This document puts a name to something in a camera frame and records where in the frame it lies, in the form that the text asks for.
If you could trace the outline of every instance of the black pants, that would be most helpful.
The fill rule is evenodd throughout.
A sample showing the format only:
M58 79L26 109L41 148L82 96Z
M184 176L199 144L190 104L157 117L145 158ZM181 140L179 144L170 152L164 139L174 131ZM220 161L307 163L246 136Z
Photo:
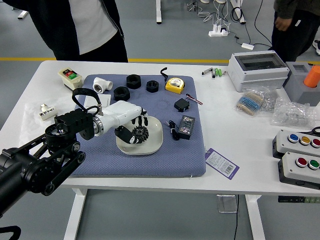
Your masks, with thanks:
M127 63L125 41L119 31L104 45L90 52L81 54L79 61Z
M279 31L273 25L272 48L284 62L295 62L297 57L312 45L320 25L320 16L308 11L296 10L292 23L286 31Z

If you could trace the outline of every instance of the gray mat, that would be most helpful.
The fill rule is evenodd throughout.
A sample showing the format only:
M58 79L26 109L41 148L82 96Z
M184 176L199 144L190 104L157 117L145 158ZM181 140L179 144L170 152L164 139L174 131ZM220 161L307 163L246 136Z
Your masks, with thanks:
M92 89L95 77L100 77L113 82L111 91L104 94L111 94L120 86L126 86L127 75L97 74L89 75L84 81L84 88ZM205 147L199 117L198 104L190 101L190 108L185 112L178 112L174 104L180 98L186 98L186 94L196 97L194 80L189 76L168 76L180 77L185 82L182 94L165 90L165 81L162 75L141 75L141 87L130 90L128 102L143 107L149 116L157 118L162 123L163 143L160 149L149 155L127 155L121 152L116 144L114 129L100 137L86 141L79 135L81 151L86 153L85 161L76 169L73 176L105 176L105 175L134 175L134 176L167 176L185 177L201 176L206 172ZM150 93L146 91L146 84L150 80L159 83L159 91ZM80 96L79 102L84 104L85 97ZM173 140L170 128L166 121L174 121L180 124L183 115L195 118L195 124L190 140Z

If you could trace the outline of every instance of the blue button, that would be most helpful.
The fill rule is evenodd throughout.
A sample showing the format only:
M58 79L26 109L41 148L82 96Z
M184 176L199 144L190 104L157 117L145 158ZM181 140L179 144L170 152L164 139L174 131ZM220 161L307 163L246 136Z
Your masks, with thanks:
M288 136L288 140L291 142L291 143L296 143L296 142L298 142L298 140L299 140L299 137L297 136L297 135L295 135L295 134L290 134L289 136Z

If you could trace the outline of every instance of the robotic arm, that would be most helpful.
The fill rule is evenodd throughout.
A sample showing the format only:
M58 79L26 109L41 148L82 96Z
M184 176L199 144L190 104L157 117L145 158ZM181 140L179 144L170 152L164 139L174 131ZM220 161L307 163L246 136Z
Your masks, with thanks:
M145 126L148 125L148 118L142 107L118 101L102 111L98 95L94 97L98 102L95 114L80 106L74 111L56 116L55 123L31 142L20 148L2 150L0 218L26 192L49 196L76 170L86 158L86 154L80 151L77 133L85 140L90 140L115 128L115 135L128 144L140 144L147 140L149 133ZM135 124L137 118L138 125L133 131L123 126L129 121ZM39 149L30 154L30 150L36 146L40 146ZM47 151L50 156L42 157Z

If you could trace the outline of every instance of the orange object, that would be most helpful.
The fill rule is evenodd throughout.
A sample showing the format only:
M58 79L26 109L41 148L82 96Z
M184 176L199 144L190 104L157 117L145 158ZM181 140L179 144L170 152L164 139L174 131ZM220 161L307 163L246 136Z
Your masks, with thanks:
M303 83L309 88L315 88L320 81L320 66L312 66L310 72L305 77Z

